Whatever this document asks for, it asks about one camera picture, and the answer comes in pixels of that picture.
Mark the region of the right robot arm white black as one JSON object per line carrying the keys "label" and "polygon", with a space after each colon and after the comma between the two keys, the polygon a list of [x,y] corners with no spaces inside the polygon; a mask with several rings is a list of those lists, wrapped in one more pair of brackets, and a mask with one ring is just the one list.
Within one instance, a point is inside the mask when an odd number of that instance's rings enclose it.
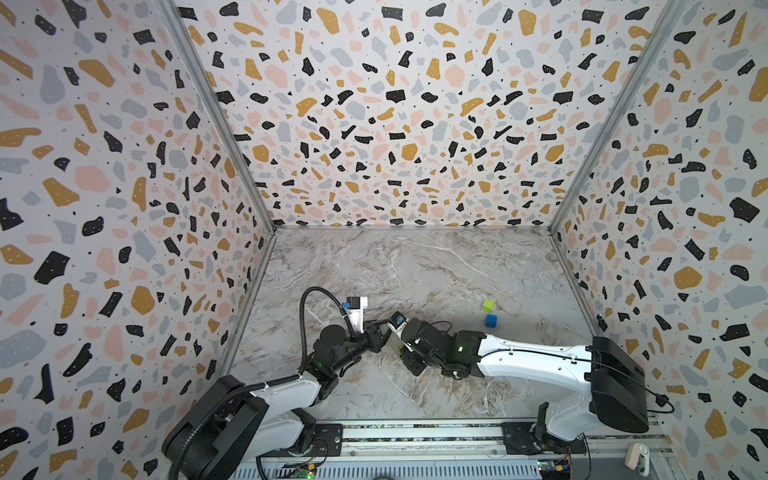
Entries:
{"label": "right robot arm white black", "polygon": [[402,341],[401,358],[415,376],[434,367],[454,380],[514,377],[569,390],[562,400],[542,403],[534,421],[503,424],[510,454],[580,453],[586,448],[581,436],[589,431],[649,429],[644,371],[606,337],[589,345],[537,345],[475,331],[449,334],[400,314],[389,327]]}

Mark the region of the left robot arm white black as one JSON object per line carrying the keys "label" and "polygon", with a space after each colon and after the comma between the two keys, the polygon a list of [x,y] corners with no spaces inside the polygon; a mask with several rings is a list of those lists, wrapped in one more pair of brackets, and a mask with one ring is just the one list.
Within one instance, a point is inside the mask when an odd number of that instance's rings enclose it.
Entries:
{"label": "left robot arm white black", "polygon": [[326,399],[363,354],[380,352],[390,335],[375,321],[351,338],[331,325],[299,373],[250,385],[232,375],[219,378],[165,438],[167,477],[227,479],[244,460],[277,450],[304,453],[317,423],[307,409]]}

